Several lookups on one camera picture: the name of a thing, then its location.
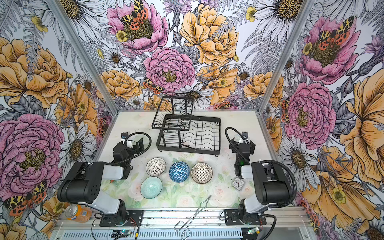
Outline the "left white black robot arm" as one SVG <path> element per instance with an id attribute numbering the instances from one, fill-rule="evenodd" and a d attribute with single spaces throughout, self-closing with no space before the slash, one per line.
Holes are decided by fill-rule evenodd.
<path id="1" fill-rule="evenodd" d="M 122 133 L 122 141 L 113 148 L 112 162 L 78 162 L 71 167 L 58 189 L 58 200 L 97 210 L 112 225 L 126 224 L 129 214 L 124 201 L 102 191 L 101 184 L 103 180 L 126 180 L 133 169 L 131 161 L 149 150 L 151 144 L 147 133 Z"/>

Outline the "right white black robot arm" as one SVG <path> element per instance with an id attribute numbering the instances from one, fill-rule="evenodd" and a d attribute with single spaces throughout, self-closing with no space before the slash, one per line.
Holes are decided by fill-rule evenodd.
<path id="1" fill-rule="evenodd" d="M 293 172 L 275 160 L 252 162 L 256 144 L 248 139 L 248 133 L 240 133 L 233 127 L 225 129 L 229 149 L 235 154 L 236 182 L 252 180 L 254 193 L 240 201 L 237 210 L 224 210 L 227 226 L 264 225 L 266 212 L 290 205 L 296 197 L 298 183 Z"/>

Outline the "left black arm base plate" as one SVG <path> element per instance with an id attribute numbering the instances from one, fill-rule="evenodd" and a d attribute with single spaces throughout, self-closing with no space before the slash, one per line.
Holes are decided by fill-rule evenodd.
<path id="1" fill-rule="evenodd" d="M 127 210 L 127 217 L 118 214 L 106 215 L 101 219 L 100 227 L 140 227 L 144 210 Z"/>

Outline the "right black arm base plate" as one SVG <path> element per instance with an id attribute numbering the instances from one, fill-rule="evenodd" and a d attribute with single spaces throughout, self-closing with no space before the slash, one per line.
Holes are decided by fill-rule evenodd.
<path id="1" fill-rule="evenodd" d="M 224 218 L 227 226 L 264 226 L 267 224 L 264 216 L 241 212 L 239 209 L 225 209 Z"/>

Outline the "mint green bowl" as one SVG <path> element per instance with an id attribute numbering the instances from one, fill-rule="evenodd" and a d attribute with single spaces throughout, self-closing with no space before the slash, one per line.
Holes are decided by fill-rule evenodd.
<path id="1" fill-rule="evenodd" d="M 141 184 L 141 195 L 145 199 L 157 197 L 163 189 L 163 183 L 158 177 L 149 177 Z"/>

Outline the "blue triangle pattern bowl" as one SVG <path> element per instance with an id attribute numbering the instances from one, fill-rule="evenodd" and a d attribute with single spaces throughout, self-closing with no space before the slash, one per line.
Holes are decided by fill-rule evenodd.
<path id="1" fill-rule="evenodd" d="M 186 162 L 178 161 L 171 165 L 169 170 L 170 179 L 175 183 L 182 183 L 188 179 L 190 168 Z"/>

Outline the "white lattice pattern bowl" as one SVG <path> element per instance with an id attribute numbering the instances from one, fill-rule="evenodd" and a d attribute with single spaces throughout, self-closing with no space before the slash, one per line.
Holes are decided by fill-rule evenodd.
<path id="1" fill-rule="evenodd" d="M 162 158 L 153 158 L 146 165 L 146 172 L 151 177 L 158 177 L 166 170 L 166 162 Z"/>

